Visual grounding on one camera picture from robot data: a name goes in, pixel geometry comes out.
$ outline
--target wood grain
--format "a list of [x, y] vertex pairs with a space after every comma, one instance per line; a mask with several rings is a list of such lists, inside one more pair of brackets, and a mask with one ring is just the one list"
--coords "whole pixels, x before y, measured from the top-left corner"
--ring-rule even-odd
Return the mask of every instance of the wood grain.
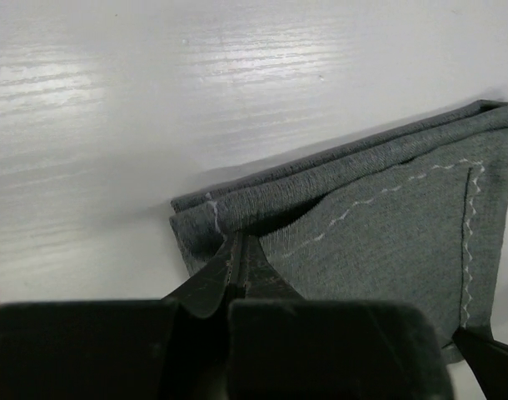
[[171, 197], [482, 97], [508, 0], [0, 0], [0, 302], [163, 296]]

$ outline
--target gray t-shirt fabric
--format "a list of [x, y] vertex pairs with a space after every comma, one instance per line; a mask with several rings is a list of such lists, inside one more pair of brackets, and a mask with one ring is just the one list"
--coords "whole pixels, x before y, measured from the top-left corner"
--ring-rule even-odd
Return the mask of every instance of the gray t-shirt fabric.
[[254, 229], [304, 298], [412, 304], [454, 362], [490, 325], [507, 203], [508, 103], [479, 101], [174, 199], [171, 225], [191, 275]]

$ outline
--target stitched line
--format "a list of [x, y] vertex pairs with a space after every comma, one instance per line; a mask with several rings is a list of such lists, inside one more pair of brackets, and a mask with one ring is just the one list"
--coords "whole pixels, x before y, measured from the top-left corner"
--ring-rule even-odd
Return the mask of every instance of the stitched line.
[[216, 232], [219, 233], [224, 239], [226, 239], [226, 236], [224, 233], [222, 233], [221, 227], [219, 227], [219, 209], [217, 208], [217, 202], [211, 200], [207, 203], [213, 208], [213, 224], [215, 226]]
[[471, 228], [471, 219], [476, 215], [476, 209], [474, 207], [474, 199], [481, 192], [480, 186], [478, 186], [478, 179], [480, 179], [481, 175], [486, 171], [486, 168], [484, 167], [482, 161], [474, 162], [473, 164], [480, 166], [480, 170], [478, 171], [478, 173], [476, 174], [474, 179], [472, 179], [472, 181], [471, 181], [472, 183], [474, 183], [476, 190], [469, 199], [469, 204], [471, 205], [472, 213], [465, 221], [465, 225], [467, 226], [467, 230], [468, 230], [468, 235], [467, 235], [467, 239], [465, 240], [465, 244], [463, 247], [467, 253], [468, 258], [467, 258], [467, 262], [466, 262], [465, 266], [463, 267], [463, 270], [467, 273], [468, 279], [467, 279], [467, 283], [466, 283], [465, 287], [463, 288], [463, 290], [467, 293], [467, 301], [466, 301], [465, 305], [463, 306], [463, 310], [466, 313], [466, 319], [461, 324], [461, 326], [464, 328], [467, 328], [467, 322], [469, 321], [469, 318], [471, 318], [471, 315], [469, 314], [469, 310], [467, 308], [469, 307], [469, 303], [473, 299], [473, 297], [471, 296], [471, 293], [469, 292], [469, 285], [471, 284], [471, 282], [473, 280], [473, 277], [471, 275], [471, 270], [470, 270], [470, 265], [471, 265], [471, 261], [473, 260], [473, 257], [472, 257], [471, 252], [469, 251], [469, 241], [471, 240], [472, 235], [474, 235], [474, 231]]
[[[398, 192], [399, 190], [401, 190], [404, 186], [406, 186], [408, 183], [410, 182], [413, 182], [413, 181], [416, 181], [416, 180], [420, 180], [420, 179], [424, 179], [426, 178], [429, 173], [431, 173], [431, 171], [434, 171], [436, 169], [443, 169], [443, 170], [451, 170], [453, 167], [456, 167], [458, 165], [461, 165], [461, 164], [464, 164], [464, 163], [469, 163], [469, 164], [472, 164], [472, 165], [478, 165], [478, 166], [481, 166], [481, 168], [483, 168], [483, 165], [482, 165], [482, 161], [479, 161], [479, 162], [474, 162], [474, 161], [470, 161], [470, 160], [467, 160], [466, 158], [462, 158], [460, 161], [458, 162], [455, 162], [451, 165], [447, 165], [447, 166], [441, 166], [441, 165], [434, 165], [433, 167], [430, 168], [430, 170], [428, 172], [424, 172], [424, 173], [421, 173], [420, 175], [414, 175], [414, 176], [411, 176], [409, 178], [407, 178], [406, 180], [406, 183], [402, 184], [402, 185], [398, 185], [398, 186], [395, 186], [394, 188], [393, 187], [385, 187], [383, 188], [382, 190], [380, 190], [380, 192], [378, 192], [375, 196], [367, 199], [367, 200], [360, 200], [360, 201], [357, 201], [357, 202], [354, 202], [341, 216], [337, 217], [337, 218], [334, 218], [330, 221], [330, 223], [328, 224], [328, 226], [326, 227], [326, 230], [325, 232], [321, 233], [319, 236], [316, 236], [314, 238], [311, 238], [311, 239], [308, 239], [306, 240], [305, 242], [302, 242], [299, 246], [295, 247], [294, 249], [292, 249], [290, 252], [287, 252], [285, 254], [283, 254], [281, 256], [281, 258], [289, 258], [290, 256], [292, 256], [293, 254], [295, 254], [296, 252], [298, 252], [299, 250], [301, 250], [302, 248], [306, 247], [307, 245], [309, 245], [310, 243], [317, 243], [317, 242], [320, 242], [322, 239], [324, 239], [326, 237], [326, 234], [328, 233], [328, 230], [330, 228], [332, 228], [334, 225], [336, 225], [338, 222], [342, 222], [345, 220], [346, 216], [350, 213], [350, 211], [355, 208], [356, 206], [360, 206], [360, 205], [370, 205], [372, 204], [378, 197], [384, 195], [384, 194], [387, 194], [387, 193], [393, 193], [393, 192]], [[478, 178], [480, 177], [481, 173], [483, 173], [483, 171], [480, 172], [480, 174], [475, 178], [473, 179], [473, 183], [476, 185], [477, 189], [476, 189], [476, 194], [478, 194], [479, 192], [481, 192], [480, 188], [478, 187], [477, 185], [477, 182], [478, 182]], [[474, 206], [473, 206], [473, 202], [474, 202], [474, 196], [471, 197], [471, 206], [473, 208], [473, 211], [476, 212], [476, 210], [474, 209]], [[466, 249], [468, 249], [468, 242], [469, 242], [469, 239], [471, 238], [472, 235], [469, 235], [469, 237], [467, 238], [465, 244], [464, 244], [464, 247]]]

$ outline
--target black plastic part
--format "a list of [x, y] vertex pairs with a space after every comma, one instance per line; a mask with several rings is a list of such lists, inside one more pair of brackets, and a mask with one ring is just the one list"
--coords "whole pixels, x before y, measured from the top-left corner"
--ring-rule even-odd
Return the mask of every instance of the black plastic part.
[[458, 329], [454, 343], [488, 400], [508, 399], [508, 345]]
[[303, 299], [266, 260], [257, 237], [231, 235], [215, 257], [166, 298], [177, 299], [199, 318], [209, 318], [237, 298]]
[[178, 304], [0, 306], [0, 399], [155, 399]]
[[368, 302], [246, 300], [230, 309], [229, 396], [453, 399], [420, 312]]
[[202, 400], [214, 398], [212, 393], [226, 392], [226, 315], [225, 299], [208, 318], [194, 317], [183, 307], [178, 309], [158, 398]]

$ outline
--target white thread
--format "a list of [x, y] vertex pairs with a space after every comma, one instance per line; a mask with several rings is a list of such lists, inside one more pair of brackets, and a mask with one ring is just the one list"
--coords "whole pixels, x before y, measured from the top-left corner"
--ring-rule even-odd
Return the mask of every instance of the white thread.
[[208, 202], [208, 204], [213, 207], [213, 218], [214, 218], [215, 230], [221, 236], [225, 237], [224, 234], [222, 233], [221, 227], [219, 227], [219, 209], [217, 208], [217, 202], [210, 201], [210, 202]]
[[472, 253], [469, 250], [469, 241], [471, 240], [472, 235], [474, 234], [474, 231], [471, 228], [471, 219], [476, 215], [476, 208], [474, 207], [474, 198], [475, 198], [475, 196], [477, 194], [479, 194], [481, 192], [481, 189], [478, 186], [478, 179], [480, 179], [481, 175], [486, 171], [486, 168], [483, 166], [483, 162], [482, 161], [472, 162], [472, 164], [479, 165], [480, 166], [480, 171], [476, 174], [475, 178], [471, 180], [471, 182], [474, 183], [474, 186], [476, 187], [476, 190], [475, 190], [475, 193], [469, 199], [469, 205], [472, 208], [472, 214], [465, 221], [465, 225], [467, 226], [468, 234], [467, 234], [467, 239], [465, 240], [465, 244], [464, 244], [463, 248], [465, 249], [465, 251], [467, 253], [467, 256], [469, 256], [469, 259], [467, 260], [467, 263], [464, 266], [463, 270], [466, 272], [466, 274], [468, 275], [469, 279], [468, 279], [468, 282], [466, 283], [465, 287], [463, 288], [463, 290], [467, 293], [467, 296], [468, 296], [465, 305], [462, 307], [463, 310], [465, 311], [465, 314], [466, 314], [466, 319], [461, 324], [461, 326], [464, 327], [464, 328], [467, 328], [467, 323], [469, 321], [469, 318], [471, 318], [471, 314], [469, 313], [468, 307], [469, 307], [469, 304], [471, 303], [471, 301], [473, 299], [473, 297], [471, 296], [471, 293], [469, 292], [469, 285], [471, 284], [471, 282], [474, 279], [472, 277], [471, 269], [470, 269], [471, 262], [472, 262], [472, 260], [474, 258], [472, 257]]
[[[470, 164], [473, 164], [473, 165], [480, 165], [481, 166], [481, 170], [480, 170], [480, 174], [478, 177], [476, 177], [475, 179], [473, 179], [472, 182], [476, 181], [475, 184], [478, 182], [478, 178], [480, 177], [480, 175], [485, 171], [483, 165], [482, 165], [482, 161], [479, 161], [479, 162], [472, 162], [472, 161], [469, 161], [467, 160], [466, 158], [462, 158], [460, 161], [454, 163], [454, 164], [450, 164], [450, 165], [447, 165], [447, 166], [441, 166], [441, 165], [434, 165], [433, 167], [431, 167], [431, 170], [434, 170], [434, 169], [444, 169], [444, 170], [450, 170], [452, 169], [453, 167], [455, 167], [456, 165], [459, 165], [459, 164], [462, 164], [462, 163], [470, 163]], [[421, 175], [418, 175], [417, 177], [409, 177], [407, 179], [408, 182], [410, 181], [413, 181], [415, 179], [423, 179], [423, 178], [426, 178], [428, 176], [427, 173], [422, 173]], [[326, 227], [326, 231], [323, 232], [322, 234], [320, 234], [319, 236], [317, 237], [314, 237], [312, 239], [309, 239], [309, 240], [306, 240], [304, 242], [302, 242], [298, 247], [295, 247], [294, 249], [292, 249], [290, 252], [287, 252], [285, 254], [282, 254], [282, 258], [289, 258], [290, 256], [292, 256], [294, 253], [296, 253], [297, 251], [299, 251], [301, 248], [304, 248], [305, 246], [307, 246], [308, 244], [312, 243], [312, 242], [320, 242], [322, 239], [324, 239], [326, 237], [326, 234], [327, 234], [327, 230], [331, 227], [333, 227], [334, 225], [336, 225], [336, 223], [340, 222], [340, 221], [343, 221], [346, 216], [348, 215], [348, 213], [355, 207], [355, 206], [358, 206], [358, 205], [369, 205], [371, 203], [374, 202], [374, 200], [379, 197], [380, 195], [382, 194], [385, 194], [385, 193], [389, 193], [389, 192], [397, 192], [399, 190], [401, 190], [402, 188], [404, 187], [404, 185], [398, 185], [396, 187], [385, 187], [383, 188], [377, 195], [375, 195], [374, 197], [371, 197], [369, 198], [368, 200], [361, 200], [361, 201], [357, 201], [357, 202], [354, 202], [341, 216], [337, 217], [337, 218], [334, 218], [330, 221], [330, 223], [328, 223], [328, 226]], [[477, 186], [476, 184], [476, 187], [477, 187], [477, 191], [476, 191], [476, 194], [481, 192], [480, 188]], [[472, 209], [473, 209], [473, 214], [472, 214], [472, 217], [474, 217], [476, 215], [476, 210], [474, 209], [474, 206], [472, 205], [473, 203], [473, 200], [474, 200], [474, 196], [472, 196], [471, 200], [470, 200], [470, 204], [472, 206]], [[470, 219], [468, 219], [466, 221], [466, 224], [469, 223], [469, 226], [468, 228], [471, 229], [471, 224], [470, 224]], [[467, 251], [467, 253], [469, 254], [469, 259], [472, 260], [472, 255], [470, 254], [469, 252], [469, 248], [468, 248], [468, 239], [466, 241], [466, 243], [464, 244], [464, 247]]]
[[[478, 161], [478, 162], [474, 162], [474, 161], [469, 161], [467, 160], [466, 158], [462, 158], [460, 161], [454, 163], [454, 164], [450, 164], [450, 165], [446, 165], [446, 166], [441, 166], [441, 165], [434, 165], [433, 167], [431, 167], [431, 171], [435, 170], [435, 169], [444, 169], [446, 171], [448, 170], [451, 170], [453, 167], [455, 167], [456, 165], [460, 165], [462, 163], [470, 163], [472, 165], [479, 165], [481, 168], [480, 168], [480, 171], [478, 172], [478, 174], [475, 176], [474, 179], [471, 180], [472, 183], [474, 183], [475, 187], [476, 187], [476, 192], [471, 196], [470, 200], [469, 200], [469, 205], [471, 206], [472, 208], [472, 214], [466, 219], [465, 221], [465, 225], [467, 226], [467, 229], [468, 229], [468, 235], [467, 235], [467, 239], [465, 240], [465, 243], [463, 243], [463, 248], [465, 249], [467, 255], [469, 256], [468, 258], [468, 261], [466, 263], [466, 265], [463, 267], [463, 270], [466, 272], [466, 274], [468, 275], [468, 282], [467, 284], [465, 285], [465, 287], [463, 288], [463, 290], [467, 293], [467, 302], [465, 303], [464, 306], [462, 306], [463, 310], [465, 311], [466, 313], [466, 320], [461, 324], [464, 328], [466, 328], [466, 324], [467, 324], [467, 321], [469, 321], [469, 318], [471, 317], [471, 315], [469, 314], [469, 311], [468, 311], [468, 307], [469, 307], [469, 303], [473, 300], [473, 297], [471, 296], [471, 293], [469, 292], [469, 285], [471, 284], [471, 282], [473, 281], [473, 277], [472, 277], [472, 274], [471, 274], [471, 270], [470, 270], [470, 265], [471, 265], [471, 262], [472, 260], [474, 259], [472, 257], [472, 253], [471, 251], [469, 250], [469, 241], [472, 237], [472, 235], [474, 234], [474, 231], [472, 230], [471, 228], [471, 219], [477, 214], [476, 212], [476, 209], [474, 207], [474, 199], [475, 199], [475, 196], [477, 194], [479, 194], [481, 192], [481, 189], [480, 187], [478, 186], [478, 179], [480, 179], [481, 175], [484, 173], [484, 171], [486, 170], [486, 168], [484, 167], [483, 165], [483, 162], [482, 161]], [[415, 179], [424, 179], [428, 176], [428, 174], [426, 172], [422, 173], [421, 175], [417, 175], [416, 177], [415, 176], [411, 176], [409, 178], [407, 178], [407, 182], [411, 182]], [[355, 207], [355, 206], [358, 206], [358, 205], [368, 205], [368, 204], [371, 204], [374, 202], [374, 200], [379, 197], [380, 195], [382, 194], [385, 194], [385, 193], [388, 193], [388, 192], [397, 192], [399, 191], [400, 189], [403, 188], [403, 185], [399, 185], [399, 186], [396, 186], [396, 187], [391, 187], [391, 188], [388, 188], [388, 187], [385, 187], [383, 188], [377, 195], [375, 195], [374, 197], [371, 197], [370, 199], [368, 200], [361, 200], [361, 201], [357, 201], [357, 202], [354, 202], [340, 217], [337, 217], [337, 218], [334, 218], [330, 221], [330, 223], [328, 224], [328, 227], [326, 228], [326, 231], [323, 232], [322, 234], [320, 234], [319, 236], [317, 237], [314, 237], [313, 239], [309, 239], [309, 240], [306, 240], [305, 242], [301, 243], [298, 247], [294, 248], [293, 250], [291, 250], [290, 252], [287, 252], [285, 254], [283, 254], [281, 257], [282, 258], [289, 258], [290, 256], [292, 256], [293, 254], [295, 254], [298, 250], [300, 250], [301, 248], [304, 248], [305, 246], [307, 246], [308, 244], [312, 243], [312, 242], [320, 242], [322, 239], [324, 239], [324, 237], [326, 236], [327, 234], [327, 230], [331, 227], [333, 227], [337, 222], [339, 221], [343, 221], [346, 216], [348, 215], [348, 213]], [[217, 203], [214, 202], [215, 205], [214, 205], [214, 210], [215, 210], [215, 224], [216, 224], [216, 229], [218, 229], [218, 224], [217, 224]]]

